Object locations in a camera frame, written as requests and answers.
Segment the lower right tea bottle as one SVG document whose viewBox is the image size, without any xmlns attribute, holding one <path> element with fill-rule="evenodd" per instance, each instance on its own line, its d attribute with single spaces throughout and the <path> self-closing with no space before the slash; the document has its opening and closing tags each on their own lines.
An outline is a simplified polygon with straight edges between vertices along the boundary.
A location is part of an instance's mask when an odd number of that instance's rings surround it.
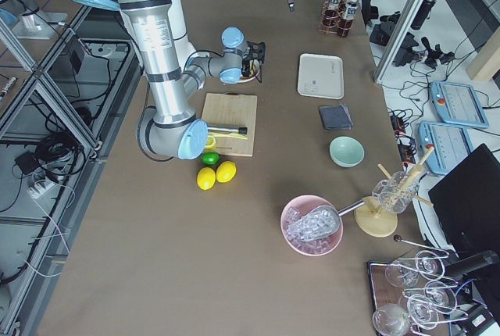
<svg viewBox="0 0 500 336">
<path fill-rule="evenodd" d="M 354 20 L 357 8 L 358 0 L 348 0 L 345 4 L 345 10 L 343 12 L 342 19 L 346 21 Z"/>
</svg>

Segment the steel muddler black tip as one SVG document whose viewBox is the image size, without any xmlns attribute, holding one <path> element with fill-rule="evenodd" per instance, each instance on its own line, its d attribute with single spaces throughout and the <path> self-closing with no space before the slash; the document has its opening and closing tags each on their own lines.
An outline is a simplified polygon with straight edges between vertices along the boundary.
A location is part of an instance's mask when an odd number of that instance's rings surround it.
<svg viewBox="0 0 500 336">
<path fill-rule="evenodd" d="M 235 134 L 246 135 L 248 133 L 247 127 L 208 125 L 208 130 L 212 132 L 228 133 L 228 134 L 235 133 Z"/>
</svg>

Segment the half cut lemon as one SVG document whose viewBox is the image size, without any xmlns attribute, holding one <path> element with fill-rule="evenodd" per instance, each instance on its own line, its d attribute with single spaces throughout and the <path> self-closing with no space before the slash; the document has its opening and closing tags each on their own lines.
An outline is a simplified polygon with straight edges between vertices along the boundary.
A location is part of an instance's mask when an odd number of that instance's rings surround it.
<svg viewBox="0 0 500 336">
<path fill-rule="evenodd" d="M 209 135 L 207 138 L 205 149 L 210 150 L 214 149 L 215 147 L 216 147 L 216 139 L 212 135 Z"/>
</svg>

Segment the yellow lemon upper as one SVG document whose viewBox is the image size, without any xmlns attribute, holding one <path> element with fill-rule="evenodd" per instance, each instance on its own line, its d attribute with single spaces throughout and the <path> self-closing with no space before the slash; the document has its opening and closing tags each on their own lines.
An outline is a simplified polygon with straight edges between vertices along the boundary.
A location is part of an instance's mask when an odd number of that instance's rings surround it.
<svg viewBox="0 0 500 336">
<path fill-rule="evenodd" d="M 216 169 L 216 181 L 219 183 L 227 183 L 231 181 L 237 173 L 235 162 L 224 161 Z"/>
</svg>

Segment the yellow plastic knife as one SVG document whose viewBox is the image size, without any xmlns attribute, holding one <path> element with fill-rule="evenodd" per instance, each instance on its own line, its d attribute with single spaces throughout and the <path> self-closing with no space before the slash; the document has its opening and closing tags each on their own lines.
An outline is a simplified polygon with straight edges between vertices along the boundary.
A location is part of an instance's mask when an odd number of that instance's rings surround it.
<svg viewBox="0 0 500 336">
<path fill-rule="evenodd" d="M 238 139 L 238 140 L 248 140 L 248 136 L 245 134 L 239 134 L 239 133 L 227 133 L 227 132 L 216 132 L 216 131 L 210 131 L 209 132 L 210 137 L 214 138 L 231 138 L 231 139 Z"/>
</svg>

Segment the yellow lemon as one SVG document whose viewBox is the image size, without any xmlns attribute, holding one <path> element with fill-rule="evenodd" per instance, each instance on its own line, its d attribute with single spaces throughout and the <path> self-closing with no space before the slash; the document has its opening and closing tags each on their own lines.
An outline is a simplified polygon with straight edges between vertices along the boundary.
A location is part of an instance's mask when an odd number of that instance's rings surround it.
<svg viewBox="0 0 500 336">
<path fill-rule="evenodd" d="M 213 187 L 215 182 L 216 182 L 216 172 L 214 171 L 213 168 L 203 167 L 199 170 L 196 177 L 196 183 L 201 190 L 203 191 L 209 190 L 210 188 Z"/>
<path fill-rule="evenodd" d="M 231 181 L 237 173 L 235 162 L 224 161 L 216 169 L 216 181 L 219 183 L 227 183 Z"/>
</svg>

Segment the wooden cup stand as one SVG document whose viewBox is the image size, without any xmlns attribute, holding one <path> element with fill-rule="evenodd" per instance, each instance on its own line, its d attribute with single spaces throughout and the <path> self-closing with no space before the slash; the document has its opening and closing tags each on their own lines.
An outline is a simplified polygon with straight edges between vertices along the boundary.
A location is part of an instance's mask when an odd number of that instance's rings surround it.
<svg viewBox="0 0 500 336">
<path fill-rule="evenodd" d="M 412 180 L 416 179 L 419 183 L 419 180 L 425 173 L 423 164 L 426 162 L 427 158 L 433 151 L 434 147 L 431 145 L 423 154 L 420 161 L 405 172 Z M 386 179 L 389 179 L 393 175 L 389 174 L 389 172 L 384 168 L 382 164 L 378 163 L 377 166 L 386 176 Z M 412 198 L 412 200 L 416 198 L 417 200 L 426 203 L 429 206 L 433 205 L 432 202 L 426 200 L 425 198 L 421 198 L 417 193 Z M 359 227 L 365 233 L 377 238 L 384 238 L 393 234 L 398 226 L 398 214 L 389 213 L 388 211 L 384 210 L 372 195 L 367 196 L 362 200 L 365 202 L 365 204 L 355 210 L 355 221 L 359 225 Z"/>
</svg>

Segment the blue teach pendant near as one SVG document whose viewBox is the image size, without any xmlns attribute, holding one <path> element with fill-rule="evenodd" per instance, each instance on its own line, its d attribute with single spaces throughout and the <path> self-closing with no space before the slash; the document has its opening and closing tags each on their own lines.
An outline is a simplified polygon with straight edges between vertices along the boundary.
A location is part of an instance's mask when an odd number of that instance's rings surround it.
<svg viewBox="0 0 500 336">
<path fill-rule="evenodd" d="M 418 132 L 423 150 L 431 145 L 434 147 L 426 163 L 429 170 L 436 175 L 446 175 L 473 151 L 473 145 L 465 127 L 422 121 Z"/>
</svg>

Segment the yellow lemon lower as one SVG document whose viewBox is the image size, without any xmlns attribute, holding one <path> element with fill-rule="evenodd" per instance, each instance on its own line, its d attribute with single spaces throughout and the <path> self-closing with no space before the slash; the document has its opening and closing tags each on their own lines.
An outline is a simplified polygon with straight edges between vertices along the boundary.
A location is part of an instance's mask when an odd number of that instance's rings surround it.
<svg viewBox="0 0 500 336">
<path fill-rule="evenodd" d="M 199 170 L 196 177 L 196 183 L 201 190 L 203 191 L 209 190 L 210 188 L 213 187 L 215 182 L 216 182 L 216 172 L 214 171 L 213 168 L 203 167 Z"/>
</svg>

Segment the grey folded cloth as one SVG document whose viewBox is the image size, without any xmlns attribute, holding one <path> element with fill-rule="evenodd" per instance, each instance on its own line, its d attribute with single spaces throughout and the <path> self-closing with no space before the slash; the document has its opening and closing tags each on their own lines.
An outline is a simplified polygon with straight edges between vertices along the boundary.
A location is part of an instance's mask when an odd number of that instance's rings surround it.
<svg viewBox="0 0 500 336">
<path fill-rule="evenodd" d="M 322 105 L 319 107 L 323 128 L 326 130 L 351 130 L 353 122 L 344 104 L 336 106 Z"/>
</svg>

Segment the steel ice scoop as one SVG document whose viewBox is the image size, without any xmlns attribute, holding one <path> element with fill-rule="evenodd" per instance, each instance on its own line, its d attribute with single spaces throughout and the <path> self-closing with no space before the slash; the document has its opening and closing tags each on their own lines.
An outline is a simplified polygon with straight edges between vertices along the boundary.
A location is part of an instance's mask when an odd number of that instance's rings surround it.
<svg viewBox="0 0 500 336">
<path fill-rule="evenodd" d="M 340 211 L 333 206 L 318 206 L 298 221 L 298 237 L 302 241 L 315 241 L 328 237 L 338 231 L 343 215 L 363 206 L 359 200 Z"/>
</svg>

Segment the cream rabbit tray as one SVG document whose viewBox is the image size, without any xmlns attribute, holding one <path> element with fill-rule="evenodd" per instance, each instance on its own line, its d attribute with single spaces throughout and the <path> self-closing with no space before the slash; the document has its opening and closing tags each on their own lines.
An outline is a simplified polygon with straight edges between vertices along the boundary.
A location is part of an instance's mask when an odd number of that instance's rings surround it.
<svg viewBox="0 0 500 336">
<path fill-rule="evenodd" d="M 297 91 L 307 97 L 342 99 L 344 97 L 342 58 L 335 55 L 301 54 Z"/>
</svg>

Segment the bamboo cutting board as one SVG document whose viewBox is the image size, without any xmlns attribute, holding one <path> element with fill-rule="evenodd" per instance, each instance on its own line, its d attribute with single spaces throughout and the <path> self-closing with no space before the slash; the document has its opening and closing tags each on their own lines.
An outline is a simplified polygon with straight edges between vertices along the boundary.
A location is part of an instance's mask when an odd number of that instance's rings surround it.
<svg viewBox="0 0 500 336">
<path fill-rule="evenodd" d="M 257 101 L 256 95 L 206 94 L 202 119 L 209 126 L 247 129 L 245 139 L 229 137 L 227 134 L 215 137 L 213 151 L 221 155 L 253 156 Z"/>
</svg>

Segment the glass mug on stand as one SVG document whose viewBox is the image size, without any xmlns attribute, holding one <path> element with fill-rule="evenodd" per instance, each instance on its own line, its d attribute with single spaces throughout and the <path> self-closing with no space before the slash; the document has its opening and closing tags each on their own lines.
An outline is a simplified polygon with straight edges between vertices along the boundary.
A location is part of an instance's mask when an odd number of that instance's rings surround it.
<svg viewBox="0 0 500 336">
<path fill-rule="evenodd" d="M 380 181 L 372 196 L 389 213 L 403 213 L 419 190 L 418 180 L 411 179 L 405 172 L 398 171 L 389 179 Z"/>
</svg>

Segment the blue teach pendant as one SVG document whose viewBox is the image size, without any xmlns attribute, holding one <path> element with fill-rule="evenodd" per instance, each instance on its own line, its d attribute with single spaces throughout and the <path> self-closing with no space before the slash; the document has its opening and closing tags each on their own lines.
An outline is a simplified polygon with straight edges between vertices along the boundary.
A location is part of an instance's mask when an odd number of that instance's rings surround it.
<svg viewBox="0 0 500 336">
<path fill-rule="evenodd" d="M 471 85 L 433 81 L 430 84 L 430 96 L 442 121 L 466 127 L 489 127 L 483 107 Z"/>
<path fill-rule="evenodd" d="M 418 132 L 423 150 L 431 145 L 434 147 L 426 163 L 429 170 L 436 175 L 446 175 L 473 151 L 473 145 L 465 127 L 422 121 Z"/>
</svg>

